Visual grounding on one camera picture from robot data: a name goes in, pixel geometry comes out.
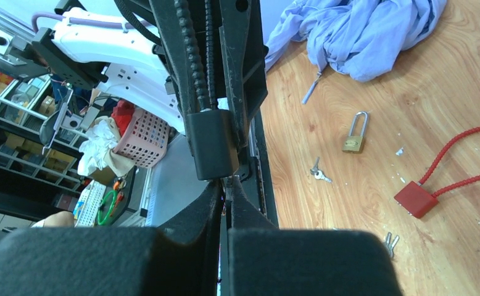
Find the silver key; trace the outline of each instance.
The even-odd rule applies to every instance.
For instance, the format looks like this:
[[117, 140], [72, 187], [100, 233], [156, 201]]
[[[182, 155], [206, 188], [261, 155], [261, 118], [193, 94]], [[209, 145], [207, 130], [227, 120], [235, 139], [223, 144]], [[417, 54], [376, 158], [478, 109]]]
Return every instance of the silver key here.
[[317, 180], [324, 180], [324, 181], [327, 181], [327, 182], [329, 182], [329, 183], [332, 183], [332, 182], [333, 182], [333, 180], [327, 178], [327, 177], [323, 174], [323, 172], [322, 172], [321, 170], [317, 170], [317, 172], [315, 173], [315, 178], [316, 178]]
[[387, 236], [386, 236], [386, 241], [384, 242], [384, 245], [385, 245], [387, 251], [389, 252], [389, 256], [392, 259], [392, 257], [394, 257], [394, 251], [393, 251], [394, 247], [396, 246], [396, 244], [398, 244], [398, 241], [400, 240], [400, 236], [395, 236], [392, 243], [391, 243], [391, 237], [392, 237], [392, 233], [388, 232]]
[[320, 157], [317, 157], [317, 160], [315, 162], [315, 165], [313, 166], [312, 169], [309, 170], [311, 172], [311, 175], [315, 175], [318, 172], [318, 163], [320, 162]]

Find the wood grain surface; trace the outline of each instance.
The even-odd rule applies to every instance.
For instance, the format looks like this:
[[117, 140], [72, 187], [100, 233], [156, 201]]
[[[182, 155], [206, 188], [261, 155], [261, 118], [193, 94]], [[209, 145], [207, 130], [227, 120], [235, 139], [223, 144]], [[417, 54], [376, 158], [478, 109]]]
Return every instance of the wood grain surface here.
[[[421, 220], [394, 200], [449, 139], [480, 126], [480, 1], [449, 1], [435, 32], [369, 83], [327, 69], [302, 105], [316, 72], [305, 43], [292, 44], [267, 78], [262, 114], [280, 226], [390, 231], [400, 236], [393, 262], [405, 295], [480, 295], [480, 182], [442, 195]], [[370, 114], [363, 153], [345, 154], [361, 110]], [[332, 184], [310, 175], [317, 156]], [[450, 150], [424, 187], [478, 174], [475, 134]]]

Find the padlock shackle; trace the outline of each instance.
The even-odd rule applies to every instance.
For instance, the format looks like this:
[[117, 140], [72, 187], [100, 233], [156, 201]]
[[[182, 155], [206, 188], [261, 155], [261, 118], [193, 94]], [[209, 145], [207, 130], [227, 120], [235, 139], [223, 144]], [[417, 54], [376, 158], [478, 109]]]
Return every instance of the padlock shackle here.
[[367, 120], [369, 119], [369, 114], [367, 114], [367, 112], [365, 111], [360, 111], [356, 113], [353, 119], [353, 123], [351, 123], [351, 129], [349, 129], [349, 136], [353, 135], [356, 121], [358, 120], [358, 117], [360, 117], [360, 115], [363, 115], [363, 125], [362, 125], [362, 131], [360, 132], [360, 137], [363, 137], [363, 135], [365, 134], [365, 128], [367, 127]]

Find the pink basket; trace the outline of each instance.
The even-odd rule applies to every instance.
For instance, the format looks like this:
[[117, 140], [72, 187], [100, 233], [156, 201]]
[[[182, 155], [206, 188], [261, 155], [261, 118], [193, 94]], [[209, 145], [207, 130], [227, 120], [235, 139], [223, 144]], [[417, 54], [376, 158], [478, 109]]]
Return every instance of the pink basket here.
[[152, 168], [165, 155], [168, 134], [167, 122], [137, 108], [113, 152], [134, 160], [137, 167]]

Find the red cable lock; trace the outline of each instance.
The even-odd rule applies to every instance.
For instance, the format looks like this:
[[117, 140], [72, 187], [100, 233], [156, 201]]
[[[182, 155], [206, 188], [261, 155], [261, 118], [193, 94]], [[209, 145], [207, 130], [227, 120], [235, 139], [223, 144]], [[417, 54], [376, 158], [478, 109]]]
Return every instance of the red cable lock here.
[[440, 153], [438, 153], [438, 156], [432, 162], [431, 167], [429, 167], [429, 169], [427, 170], [427, 173], [425, 173], [425, 175], [418, 181], [418, 183], [415, 183], [413, 181], [409, 182], [407, 186], [405, 186], [400, 192], [398, 192], [398, 194], [394, 196], [394, 199], [399, 204], [401, 204], [409, 212], [409, 214], [420, 219], [425, 214], [427, 214], [428, 211], [430, 211], [432, 208], [434, 208], [438, 204], [437, 198], [440, 195], [448, 191], [451, 191], [453, 189], [480, 181], [480, 175], [470, 177], [463, 181], [456, 182], [449, 186], [443, 187], [442, 189], [435, 191], [433, 194], [428, 193], [427, 191], [425, 191], [425, 189], [421, 187], [432, 175], [432, 173], [438, 166], [438, 163], [440, 163], [445, 153], [451, 148], [451, 146], [453, 146], [459, 140], [471, 134], [479, 133], [479, 132], [480, 132], [480, 126], [477, 128], [471, 128], [452, 138], [451, 141], [449, 141], [444, 146], [444, 148], [442, 148]]

